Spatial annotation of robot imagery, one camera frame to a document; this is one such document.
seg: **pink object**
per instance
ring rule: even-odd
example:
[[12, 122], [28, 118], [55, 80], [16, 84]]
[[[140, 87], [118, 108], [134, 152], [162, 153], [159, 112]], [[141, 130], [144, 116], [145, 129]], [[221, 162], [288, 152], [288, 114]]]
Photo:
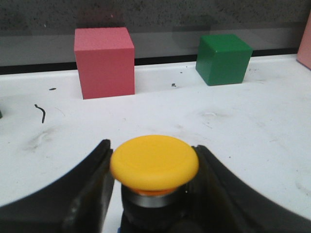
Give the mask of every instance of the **pink object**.
[[74, 53], [84, 99], [135, 93], [134, 45], [126, 28], [76, 29]]
[[309, 15], [306, 29], [301, 39], [297, 60], [311, 69], [311, 14]]

